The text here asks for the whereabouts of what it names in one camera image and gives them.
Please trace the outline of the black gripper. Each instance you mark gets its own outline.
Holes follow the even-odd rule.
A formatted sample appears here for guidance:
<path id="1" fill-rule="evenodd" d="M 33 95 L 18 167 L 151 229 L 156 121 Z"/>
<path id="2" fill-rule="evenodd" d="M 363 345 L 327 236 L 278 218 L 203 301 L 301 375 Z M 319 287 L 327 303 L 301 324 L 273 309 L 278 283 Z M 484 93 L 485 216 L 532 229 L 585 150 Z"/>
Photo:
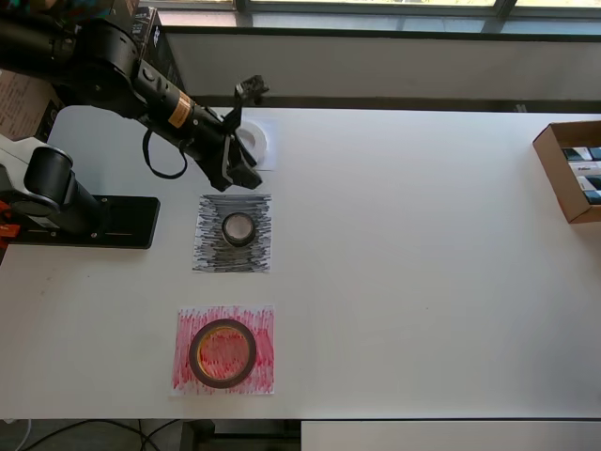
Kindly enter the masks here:
<path id="1" fill-rule="evenodd" d="M 263 182 L 255 170 L 256 160 L 234 135 L 239 125 L 239 108 L 225 116 L 210 108 L 194 109 L 191 156 L 219 192 L 231 184 L 256 189 Z"/>

